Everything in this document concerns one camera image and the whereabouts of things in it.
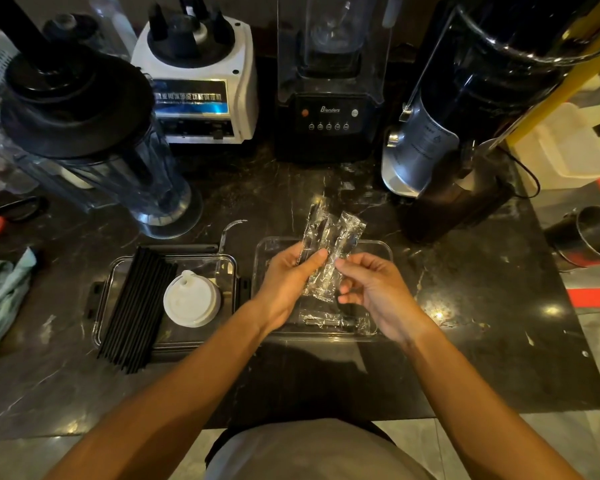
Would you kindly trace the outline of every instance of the black cable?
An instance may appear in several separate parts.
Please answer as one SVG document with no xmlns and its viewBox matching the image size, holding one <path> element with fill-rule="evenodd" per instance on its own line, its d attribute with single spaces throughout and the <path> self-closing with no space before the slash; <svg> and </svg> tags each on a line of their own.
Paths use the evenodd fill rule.
<svg viewBox="0 0 600 480">
<path fill-rule="evenodd" d="M 540 180 L 537 179 L 537 177 L 534 175 L 534 173 L 531 170 L 529 170 L 524 163 L 522 163 L 520 160 L 515 158 L 515 156 L 513 156 L 510 151 L 505 150 L 501 146 L 499 146 L 498 149 L 502 150 L 509 158 L 511 158 L 513 161 L 515 161 L 518 165 L 520 165 L 520 167 L 522 167 L 522 169 L 528 173 L 529 177 L 531 177 L 533 179 L 533 181 L 536 185 L 536 193 L 534 193 L 533 195 L 530 195 L 530 196 L 529 195 L 519 195 L 519 194 L 513 194 L 513 195 L 518 198 L 526 198 L 526 199 L 537 197 L 538 194 L 540 193 L 540 190 L 542 190 L 542 187 L 540 186 Z"/>
</svg>

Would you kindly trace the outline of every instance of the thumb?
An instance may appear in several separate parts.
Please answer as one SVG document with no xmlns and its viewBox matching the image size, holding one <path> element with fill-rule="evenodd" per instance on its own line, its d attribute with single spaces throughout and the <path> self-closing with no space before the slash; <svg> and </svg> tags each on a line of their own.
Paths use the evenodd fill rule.
<svg viewBox="0 0 600 480">
<path fill-rule="evenodd" d="M 309 259 L 307 259 L 300 266 L 296 267 L 296 273 L 301 274 L 303 279 L 306 281 L 320 266 L 327 260 L 329 252 L 326 249 L 321 249 L 314 252 Z"/>
<path fill-rule="evenodd" d="M 374 279 L 374 272 L 346 259 L 336 259 L 336 269 L 348 278 L 353 278 L 362 286 L 369 286 Z"/>
</svg>

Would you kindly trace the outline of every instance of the clear plastic bottle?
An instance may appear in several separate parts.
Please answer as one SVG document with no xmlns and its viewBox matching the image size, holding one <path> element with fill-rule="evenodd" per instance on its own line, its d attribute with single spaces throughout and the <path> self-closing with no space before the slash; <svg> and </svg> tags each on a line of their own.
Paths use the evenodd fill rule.
<svg viewBox="0 0 600 480">
<path fill-rule="evenodd" d="M 100 30 L 109 40 L 116 55 L 130 61 L 138 39 L 120 1 L 89 0 L 89 5 L 100 18 Z"/>
</svg>

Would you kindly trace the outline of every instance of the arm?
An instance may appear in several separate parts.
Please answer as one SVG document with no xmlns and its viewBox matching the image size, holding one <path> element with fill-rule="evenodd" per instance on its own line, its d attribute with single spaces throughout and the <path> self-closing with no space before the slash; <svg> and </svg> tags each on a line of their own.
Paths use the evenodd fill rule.
<svg viewBox="0 0 600 480">
<path fill-rule="evenodd" d="M 47 480 L 168 479 L 263 339 L 286 322 L 320 250 L 295 266 L 299 242 L 271 260 L 257 296 L 208 341 L 85 435 Z"/>
<path fill-rule="evenodd" d="M 346 276 L 338 300 L 367 307 L 398 342 L 473 480 L 582 480 L 448 341 L 393 263 L 362 253 L 336 267 Z"/>
</svg>

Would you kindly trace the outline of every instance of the black marble countertop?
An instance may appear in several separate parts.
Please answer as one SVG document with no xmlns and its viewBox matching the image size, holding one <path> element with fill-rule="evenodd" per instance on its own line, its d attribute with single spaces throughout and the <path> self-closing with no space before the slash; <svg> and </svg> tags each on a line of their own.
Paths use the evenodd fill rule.
<svg viewBox="0 0 600 480">
<path fill-rule="evenodd" d="M 528 201 L 512 200 L 470 230 L 426 248 L 400 231 L 408 204 L 382 185 L 379 161 L 303 168 L 274 158 L 270 117 L 240 148 L 177 148 L 205 210 L 192 231 L 170 241 L 218 242 L 236 220 L 225 252 L 250 276 L 259 240 L 300 237 L 312 195 L 368 222 L 364 238 L 385 241 L 410 290 L 481 375 L 520 412 L 600 408 L 600 374 Z M 125 209 L 81 214 L 52 199 L 47 214 L 8 225 L 0 259 L 26 246 L 40 255 L 31 290 L 0 343 L 0 439 L 78 435 L 172 363 L 124 375 L 96 360 L 90 285 L 141 235 Z M 292 411 L 387 420 L 432 416 L 417 379 L 391 342 L 267 342 L 227 394 L 208 427 L 254 424 Z"/>
</svg>

